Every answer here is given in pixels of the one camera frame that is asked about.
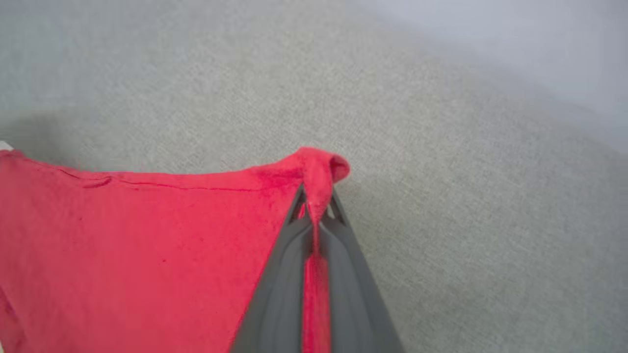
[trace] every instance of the floor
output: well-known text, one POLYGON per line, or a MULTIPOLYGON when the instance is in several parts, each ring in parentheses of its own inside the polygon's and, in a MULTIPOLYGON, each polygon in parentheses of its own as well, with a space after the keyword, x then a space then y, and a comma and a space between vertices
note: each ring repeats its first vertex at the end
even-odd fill
POLYGON ((442 57, 536 101, 557 100, 554 118, 628 153, 628 2, 354 1, 433 42, 442 57))
POLYGON ((625 352, 626 155, 331 0, 0 2, 0 139, 210 173, 302 145, 408 352, 625 352))

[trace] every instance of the white wall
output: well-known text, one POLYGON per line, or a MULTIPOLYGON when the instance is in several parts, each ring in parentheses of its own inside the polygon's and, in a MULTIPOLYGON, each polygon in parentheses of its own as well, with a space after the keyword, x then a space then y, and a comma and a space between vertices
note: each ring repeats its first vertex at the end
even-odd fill
POLYGON ((363 1, 448 46, 456 60, 505 71, 579 108, 559 115, 628 151, 628 1, 363 1))

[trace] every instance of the red towel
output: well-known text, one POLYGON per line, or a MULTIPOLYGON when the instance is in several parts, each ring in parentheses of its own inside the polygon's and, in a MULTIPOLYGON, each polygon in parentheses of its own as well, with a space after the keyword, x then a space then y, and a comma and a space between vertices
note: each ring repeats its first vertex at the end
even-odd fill
MULTIPOLYGON (((318 224, 348 173, 313 148, 208 175, 90 173, 0 152, 5 352, 227 352, 299 185, 318 224)), ((325 268, 306 265, 306 352, 328 351, 325 268)))

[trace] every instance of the gray carpet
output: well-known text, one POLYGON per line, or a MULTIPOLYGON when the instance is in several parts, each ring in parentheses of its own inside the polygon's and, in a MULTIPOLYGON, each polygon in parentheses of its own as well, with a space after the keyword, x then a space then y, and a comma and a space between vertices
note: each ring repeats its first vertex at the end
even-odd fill
POLYGON ((0 139, 208 173, 301 145, 408 352, 625 352, 626 156, 331 0, 1 1, 0 139))

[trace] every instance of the gray plastic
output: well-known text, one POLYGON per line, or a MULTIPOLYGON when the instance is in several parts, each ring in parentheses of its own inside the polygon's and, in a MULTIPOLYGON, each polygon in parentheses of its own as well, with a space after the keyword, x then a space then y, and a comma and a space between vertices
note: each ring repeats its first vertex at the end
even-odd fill
POLYGON ((335 192, 320 248, 329 270, 332 352, 403 352, 371 271, 335 192))
POLYGON ((312 223, 299 188, 231 346, 231 353, 301 351, 303 270, 311 253, 312 223))
MULTIPOLYGON (((231 353, 301 351, 303 270, 312 251, 313 226, 303 186, 231 347, 231 353)), ((320 223, 320 250, 328 261, 332 353, 401 353, 403 347, 335 192, 332 216, 320 223)))

